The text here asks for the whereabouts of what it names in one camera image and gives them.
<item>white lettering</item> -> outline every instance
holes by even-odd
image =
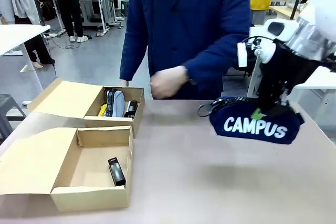
[[[258,120],[256,124],[256,134],[259,135],[260,130],[266,127],[266,122],[264,120]]]
[[[242,118],[237,118],[237,121],[235,122],[235,125],[233,126],[232,132],[236,132],[239,130],[240,133],[243,132],[243,125],[242,125]]]
[[[251,134],[256,134],[256,120],[252,119],[250,122],[248,118],[244,118],[243,128],[244,133],[251,132]]]
[[[277,125],[277,124],[273,125],[271,131],[269,131],[269,128],[271,127],[271,125],[272,125],[272,124],[271,124],[270,122],[268,122],[268,123],[266,124],[266,128],[265,128],[265,136],[273,136],[273,135],[274,135],[275,130],[277,129],[278,125]]]
[[[274,134],[274,136],[276,138],[283,138],[286,135],[286,132],[288,131],[288,129],[286,127],[278,127],[277,128],[277,133]]]
[[[234,118],[231,116],[231,117],[229,117],[227,120],[226,120],[226,122],[224,123],[224,131],[231,131],[232,130],[232,126],[228,126],[229,125],[229,122],[234,122]]]

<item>gray pouch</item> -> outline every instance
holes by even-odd
[[[125,98],[123,92],[117,89],[109,89],[106,91],[107,108],[104,116],[108,117],[124,117]]]

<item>gray pants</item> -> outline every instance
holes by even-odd
[[[252,24],[263,25],[267,10],[251,10],[252,12]]]

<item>person in blue coat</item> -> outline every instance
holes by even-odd
[[[120,84],[148,46],[154,98],[216,99],[250,24],[250,0],[130,0]]]

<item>stool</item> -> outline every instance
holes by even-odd
[[[7,113],[12,109],[17,108],[22,116],[11,116],[7,117]],[[13,132],[13,128],[9,123],[9,119],[12,121],[19,120],[22,121],[26,118],[25,113],[22,111],[20,106],[15,102],[13,97],[10,94],[0,94],[0,134],[5,140]]]
[[[129,0],[122,0],[121,1],[121,13],[127,17],[128,15],[128,7],[130,5],[130,1]]]

